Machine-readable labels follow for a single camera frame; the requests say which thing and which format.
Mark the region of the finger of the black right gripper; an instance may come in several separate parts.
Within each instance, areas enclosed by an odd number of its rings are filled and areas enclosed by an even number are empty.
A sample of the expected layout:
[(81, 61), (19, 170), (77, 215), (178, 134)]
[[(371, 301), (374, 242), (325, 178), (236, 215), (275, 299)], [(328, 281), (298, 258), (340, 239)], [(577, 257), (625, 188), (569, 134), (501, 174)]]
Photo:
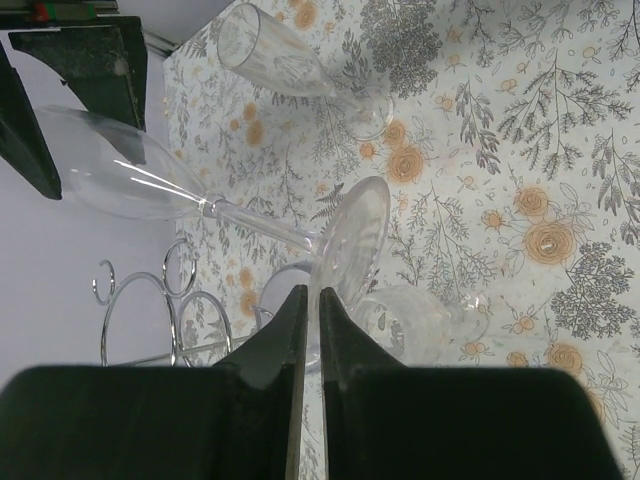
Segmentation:
[(9, 16), (12, 47), (54, 70), (90, 112), (146, 129), (148, 53), (141, 20)]
[(1, 157), (42, 196), (62, 199), (61, 179), (17, 70), (1, 48)]

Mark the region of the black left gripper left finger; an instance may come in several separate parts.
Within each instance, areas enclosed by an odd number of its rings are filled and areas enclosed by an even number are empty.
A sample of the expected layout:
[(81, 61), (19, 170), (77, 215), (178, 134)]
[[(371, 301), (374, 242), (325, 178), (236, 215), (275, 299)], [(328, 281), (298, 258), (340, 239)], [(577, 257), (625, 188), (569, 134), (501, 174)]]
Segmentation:
[(39, 366), (1, 393), (5, 479), (294, 479), (308, 292), (210, 367)]

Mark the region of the clear round wine glass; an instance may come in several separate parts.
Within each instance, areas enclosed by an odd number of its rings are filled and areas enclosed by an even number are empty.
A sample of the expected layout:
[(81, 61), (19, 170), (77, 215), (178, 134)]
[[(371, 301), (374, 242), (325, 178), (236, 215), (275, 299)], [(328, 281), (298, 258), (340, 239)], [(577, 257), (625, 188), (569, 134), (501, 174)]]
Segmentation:
[(464, 293), (443, 302), (426, 289), (396, 285), (367, 294), (351, 319), (401, 363), (431, 366), (485, 334), (490, 299)]

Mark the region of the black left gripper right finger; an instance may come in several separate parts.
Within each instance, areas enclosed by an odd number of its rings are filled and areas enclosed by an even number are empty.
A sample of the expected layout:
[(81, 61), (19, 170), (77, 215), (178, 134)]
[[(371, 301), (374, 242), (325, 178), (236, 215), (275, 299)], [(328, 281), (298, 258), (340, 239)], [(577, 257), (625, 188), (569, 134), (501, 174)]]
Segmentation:
[(331, 479), (618, 479), (584, 388), (550, 368), (408, 367), (319, 296)]

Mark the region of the clear flute glass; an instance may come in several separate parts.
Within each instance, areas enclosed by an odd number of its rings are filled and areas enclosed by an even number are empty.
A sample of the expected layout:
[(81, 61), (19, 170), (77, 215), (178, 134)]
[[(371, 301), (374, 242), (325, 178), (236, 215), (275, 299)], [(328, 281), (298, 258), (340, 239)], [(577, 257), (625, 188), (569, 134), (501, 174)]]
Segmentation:
[(320, 292), (333, 288), (349, 308), (367, 293), (390, 218), (390, 191), (384, 180), (371, 176), (359, 181), (340, 201), (325, 230), (314, 233), (208, 192), (167, 148), (128, 124), (61, 106), (39, 107), (35, 117), (62, 194), (71, 200), (131, 220), (201, 216), (225, 221), (311, 255), (307, 364), (319, 366)]
[(393, 119), (393, 100), (382, 87), (369, 83), (354, 92), (339, 89), (309, 45), (254, 4), (241, 3), (225, 17), (217, 54), (226, 69), (257, 86), (286, 96), (331, 100), (359, 141), (378, 138)]

